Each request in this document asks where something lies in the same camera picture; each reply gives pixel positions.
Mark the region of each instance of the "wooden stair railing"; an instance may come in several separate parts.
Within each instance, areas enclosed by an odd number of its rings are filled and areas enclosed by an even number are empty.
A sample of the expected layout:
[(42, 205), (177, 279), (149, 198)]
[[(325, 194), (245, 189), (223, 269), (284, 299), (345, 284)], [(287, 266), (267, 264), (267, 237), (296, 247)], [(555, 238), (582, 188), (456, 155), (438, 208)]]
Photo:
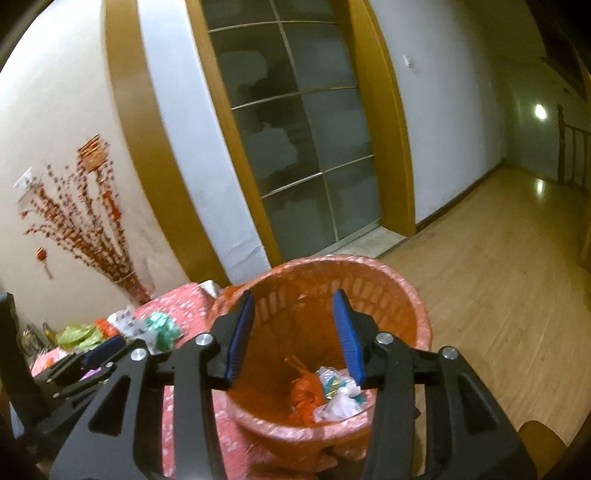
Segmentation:
[(564, 173), (566, 170), (566, 129), (570, 128), (573, 134), (573, 159), (571, 165), (570, 179), (568, 185), (573, 188), (576, 185), (576, 166), (577, 166), (577, 132), (583, 135), (583, 175), (581, 178), (581, 188), (586, 189), (587, 183), (587, 164), (589, 157), (587, 154), (587, 139), (591, 136), (591, 132), (587, 132), (582, 128), (569, 125), (564, 121), (564, 113), (562, 105), (558, 106), (558, 183), (564, 183)]

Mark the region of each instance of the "green plastic bag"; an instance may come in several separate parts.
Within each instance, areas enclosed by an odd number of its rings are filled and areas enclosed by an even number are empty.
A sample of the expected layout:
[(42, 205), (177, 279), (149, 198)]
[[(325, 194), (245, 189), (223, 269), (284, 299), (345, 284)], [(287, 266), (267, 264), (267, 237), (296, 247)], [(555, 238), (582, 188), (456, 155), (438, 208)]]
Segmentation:
[(154, 312), (144, 321), (150, 330), (158, 332), (156, 348), (161, 352), (171, 351), (175, 342), (183, 336), (174, 320), (163, 312)]
[(96, 325), (68, 325), (56, 335), (56, 341), (66, 351), (87, 352), (103, 343), (104, 338)]

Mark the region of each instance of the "orange plastic bag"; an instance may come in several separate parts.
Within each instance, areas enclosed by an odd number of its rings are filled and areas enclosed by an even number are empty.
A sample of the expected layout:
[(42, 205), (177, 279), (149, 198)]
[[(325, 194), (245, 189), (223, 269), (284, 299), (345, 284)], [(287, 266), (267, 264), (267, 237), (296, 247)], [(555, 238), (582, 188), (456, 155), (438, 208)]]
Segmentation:
[(95, 322), (95, 325), (99, 328), (100, 332), (103, 335), (103, 338), (109, 339), (114, 337), (115, 335), (121, 335), (119, 330), (113, 327), (106, 319), (98, 319)]
[(291, 383), (291, 406), (295, 411), (290, 415), (291, 420), (299, 420), (307, 427), (314, 426), (314, 410), (326, 403), (324, 388), (318, 375), (310, 372), (306, 366), (295, 356), (285, 358), (285, 363), (295, 368), (301, 378)]

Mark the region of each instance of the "baluster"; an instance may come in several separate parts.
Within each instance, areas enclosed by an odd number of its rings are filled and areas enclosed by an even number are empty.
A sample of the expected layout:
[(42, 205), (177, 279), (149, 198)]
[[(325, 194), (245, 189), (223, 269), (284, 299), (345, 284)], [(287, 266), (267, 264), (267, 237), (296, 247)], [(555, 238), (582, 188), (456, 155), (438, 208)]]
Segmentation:
[(587, 183), (587, 134), (583, 134), (583, 179), (581, 180), (581, 188), (584, 190)]
[(558, 106), (558, 183), (564, 183), (564, 167), (566, 165), (566, 142), (564, 140), (564, 114), (562, 105)]
[(574, 169), (577, 164), (577, 131), (574, 128), (571, 128), (570, 130), (573, 133), (573, 166), (572, 166), (572, 171), (570, 172), (569, 186), (571, 188), (573, 188), (574, 187)]

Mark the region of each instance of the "metal bolt head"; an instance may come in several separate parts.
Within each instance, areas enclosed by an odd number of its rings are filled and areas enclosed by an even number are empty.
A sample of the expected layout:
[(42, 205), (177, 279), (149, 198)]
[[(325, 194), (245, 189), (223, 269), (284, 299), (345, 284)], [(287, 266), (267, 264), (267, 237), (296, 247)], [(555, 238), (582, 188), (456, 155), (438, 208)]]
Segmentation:
[(200, 333), (195, 337), (195, 343), (199, 346), (206, 346), (213, 342), (213, 335), (209, 333)]
[(455, 360), (459, 355), (458, 351), (452, 346), (446, 346), (441, 350), (441, 354), (443, 358), (447, 358), (448, 360)]
[(394, 337), (391, 333), (388, 332), (380, 332), (376, 335), (375, 339), (378, 341), (380, 345), (390, 345), (394, 341)]
[(136, 348), (133, 352), (131, 352), (131, 359), (135, 362), (139, 362), (140, 360), (143, 360), (144, 358), (146, 358), (147, 355), (148, 355), (148, 352), (146, 352), (145, 349)]

